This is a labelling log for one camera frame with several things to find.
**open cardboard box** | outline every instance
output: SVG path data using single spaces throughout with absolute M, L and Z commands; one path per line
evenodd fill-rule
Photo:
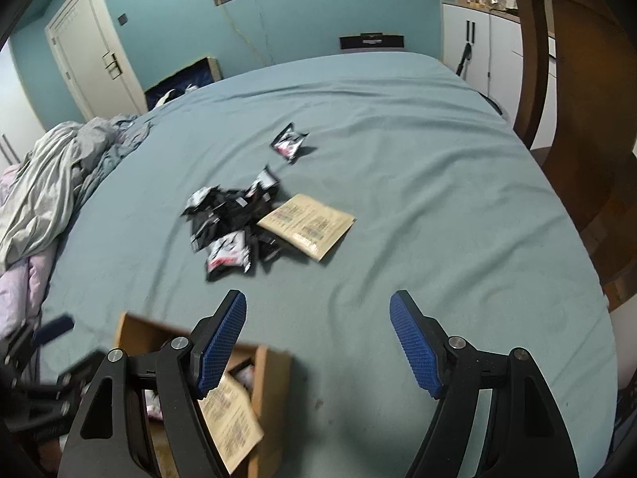
M 115 334 L 115 347 L 129 356 L 137 356 L 158 351 L 166 341 L 189 334 L 189 331 L 183 329 L 122 313 Z M 291 356 L 265 345 L 237 343 L 226 368 L 231 369 L 248 358 L 254 362 L 252 409 L 264 434 L 259 444 L 234 471 L 233 477 L 270 478 L 278 469 L 283 455 L 284 415 Z M 174 478 L 177 476 L 176 469 L 163 425 L 151 423 L 150 427 L 162 476 Z

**black snack packet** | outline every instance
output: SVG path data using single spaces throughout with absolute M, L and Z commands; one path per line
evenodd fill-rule
M 209 206 L 214 207 L 218 193 L 218 186 L 204 186 L 200 188 L 188 198 L 182 215 L 194 215 Z
M 214 280 L 229 268 L 243 268 L 248 272 L 252 265 L 249 233 L 239 230 L 219 237 L 208 246 L 206 279 Z
M 308 133 L 297 133 L 294 130 L 294 122 L 290 122 L 276 135 L 270 146 L 291 164 L 296 159 L 299 147 L 307 135 Z
M 273 261 L 285 252 L 302 253 L 297 247 L 265 228 L 255 226 L 253 232 L 259 247 L 259 260 L 262 263 Z
M 217 237 L 224 235 L 225 229 L 220 223 L 219 216 L 208 208 L 192 216 L 190 245 L 196 253 L 208 246 Z
M 279 188 L 281 188 L 281 181 L 272 173 L 270 167 L 266 165 L 248 189 L 246 195 L 249 198 L 256 192 L 257 185 L 260 185 L 263 190 L 267 191 L 270 198 L 274 199 L 278 194 Z
M 253 187 L 251 192 L 250 190 L 228 191 L 221 218 L 222 221 L 226 221 L 229 231 L 255 224 L 272 211 L 270 193 L 263 190 L 259 182 L 255 182 Z

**white door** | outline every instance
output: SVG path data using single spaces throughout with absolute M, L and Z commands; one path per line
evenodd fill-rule
M 443 4 L 442 16 L 443 63 L 455 72 L 468 39 L 472 49 L 471 59 L 465 63 L 462 77 L 471 87 L 488 95 L 488 13 Z
M 49 23 L 47 37 L 86 119 L 147 111 L 103 0 L 67 0 Z
M 0 51 L 0 173 L 23 160 L 45 133 L 15 69 L 10 41 Z

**paper envelope with barcode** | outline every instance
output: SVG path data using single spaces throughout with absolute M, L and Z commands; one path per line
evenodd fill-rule
M 319 261 L 354 221 L 351 214 L 297 194 L 257 224 Z
M 247 390 L 224 373 L 219 385 L 202 401 L 201 413 L 228 473 L 232 474 L 263 438 Z

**bed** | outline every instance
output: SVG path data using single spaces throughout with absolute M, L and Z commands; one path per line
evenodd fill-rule
M 100 185 L 63 239 L 45 319 L 74 332 L 47 347 L 56 374 L 110 347 L 128 310 L 192 327 L 228 289 L 248 298 L 240 340 L 294 356 L 281 477 L 402 477 L 435 409 L 389 322 L 408 289 L 450 335 L 531 351 L 555 395 L 580 475 L 603 463 L 617 363 L 606 300 L 575 228 L 528 151 L 435 59 L 356 53 L 269 67 L 141 117 L 146 141 Z M 315 148 L 288 165 L 269 147 L 293 121 Z M 204 185 L 246 187 L 269 164 L 289 196 L 357 221 L 317 263 L 206 283 L 180 217 Z M 461 476 L 473 476 L 488 392 Z

